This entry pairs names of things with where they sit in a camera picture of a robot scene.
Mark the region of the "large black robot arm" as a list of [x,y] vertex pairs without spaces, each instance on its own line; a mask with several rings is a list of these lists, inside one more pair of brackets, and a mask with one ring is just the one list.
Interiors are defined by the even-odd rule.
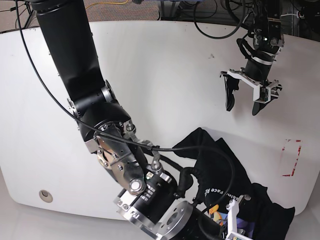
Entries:
[[122,186],[118,213],[155,240],[283,240],[294,217],[251,183],[223,139],[202,128],[172,148],[182,167],[138,139],[104,80],[81,0],[33,0],[39,26],[69,95],[68,114],[89,151]]

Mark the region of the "slim black robot arm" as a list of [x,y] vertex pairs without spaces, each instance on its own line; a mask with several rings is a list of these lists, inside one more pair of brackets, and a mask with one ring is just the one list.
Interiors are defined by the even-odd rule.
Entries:
[[226,110],[235,105],[234,91],[243,82],[253,89],[252,115],[257,115],[271,101],[279,97],[283,89],[278,80],[268,80],[276,56],[284,47],[281,32],[281,3],[279,0],[254,0],[252,2],[253,22],[247,34],[238,38],[236,43],[247,60],[240,70],[222,71],[224,77]]

